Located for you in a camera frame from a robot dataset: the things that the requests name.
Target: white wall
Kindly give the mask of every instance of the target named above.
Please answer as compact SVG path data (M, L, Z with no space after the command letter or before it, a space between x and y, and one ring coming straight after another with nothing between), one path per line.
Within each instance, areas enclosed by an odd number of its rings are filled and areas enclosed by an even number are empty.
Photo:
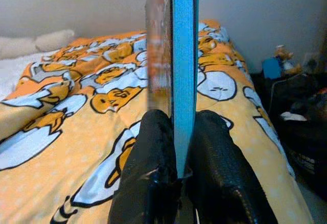
M71 28L96 36L144 28L145 0L0 0L0 36L36 36ZM200 19L227 27L251 71L286 44L302 60L317 52L327 26L327 0L200 0Z

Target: wall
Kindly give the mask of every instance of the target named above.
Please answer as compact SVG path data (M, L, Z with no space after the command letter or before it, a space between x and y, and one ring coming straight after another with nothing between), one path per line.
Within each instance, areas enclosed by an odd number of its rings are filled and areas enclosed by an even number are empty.
M36 36L72 28L80 36L144 28L146 0L0 0L0 36ZM224 26L251 71L286 44L302 60L317 52L327 26L327 0L200 0L200 19Z

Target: blue object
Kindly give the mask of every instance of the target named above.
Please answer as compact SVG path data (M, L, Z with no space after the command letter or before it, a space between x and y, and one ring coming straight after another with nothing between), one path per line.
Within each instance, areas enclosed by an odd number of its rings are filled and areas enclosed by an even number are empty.
M277 58L264 60L262 68L266 79L278 79L282 76L282 69Z
M178 178L184 177L195 119L198 0L173 0L173 127Z

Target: yellow comforter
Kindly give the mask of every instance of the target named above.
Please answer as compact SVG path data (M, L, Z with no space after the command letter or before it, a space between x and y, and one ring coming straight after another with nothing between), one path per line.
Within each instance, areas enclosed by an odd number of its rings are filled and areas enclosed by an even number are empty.
M312 222L244 59L199 25L197 110L223 116L279 223ZM0 103L0 222L106 223L147 109L146 34L77 39Z

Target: white bedsheet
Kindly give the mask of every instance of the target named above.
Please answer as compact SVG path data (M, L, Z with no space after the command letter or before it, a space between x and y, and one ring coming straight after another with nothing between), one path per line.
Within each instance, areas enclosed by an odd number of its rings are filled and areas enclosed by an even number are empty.
M15 86L28 63L40 61L43 56L50 56L57 51L0 60L0 101L15 90Z

